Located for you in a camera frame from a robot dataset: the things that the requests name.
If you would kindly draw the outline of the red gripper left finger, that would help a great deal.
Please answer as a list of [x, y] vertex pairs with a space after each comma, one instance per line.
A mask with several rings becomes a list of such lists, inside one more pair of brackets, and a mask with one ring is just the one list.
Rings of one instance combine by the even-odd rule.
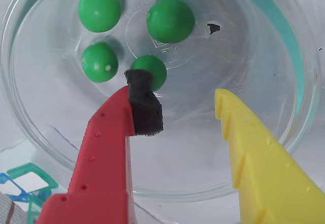
[[88, 122], [68, 191], [45, 202], [38, 223], [137, 222], [129, 139], [160, 133], [163, 116], [153, 74], [130, 69], [125, 76], [127, 85]]

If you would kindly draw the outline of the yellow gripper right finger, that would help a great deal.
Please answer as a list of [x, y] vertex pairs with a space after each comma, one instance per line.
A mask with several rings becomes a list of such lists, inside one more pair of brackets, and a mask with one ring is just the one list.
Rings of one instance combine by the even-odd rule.
[[241, 223], [324, 223], [324, 192], [232, 92], [216, 89]]

